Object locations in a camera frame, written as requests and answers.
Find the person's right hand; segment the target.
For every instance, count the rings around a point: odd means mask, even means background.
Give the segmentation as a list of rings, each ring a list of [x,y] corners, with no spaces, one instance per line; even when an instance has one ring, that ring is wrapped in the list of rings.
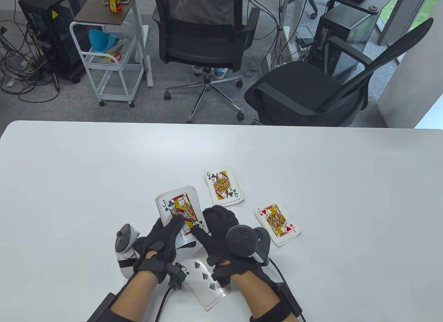
[[[208,258],[206,261],[214,268],[212,278],[222,287],[226,287],[234,274],[242,275],[251,271],[264,281],[272,292],[275,292],[275,283],[266,276],[255,259],[240,257],[228,247],[226,235],[232,227],[239,225],[235,214],[221,205],[206,208],[202,214],[209,233],[198,226],[194,226],[191,233],[207,252]]]

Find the person's left hand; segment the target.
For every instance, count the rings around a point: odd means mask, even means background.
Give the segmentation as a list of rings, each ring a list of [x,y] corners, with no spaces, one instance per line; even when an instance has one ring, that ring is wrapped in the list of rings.
[[[135,273],[147,271],[157,277],[158,283],[166,278],[166,265],[172,264],[176,257],[176,238],[185,223],[182,215],[173,216],[168,224],[163,225],[160,218],[145,237],[138,238],[134,244],[139,254],[133,265]]]

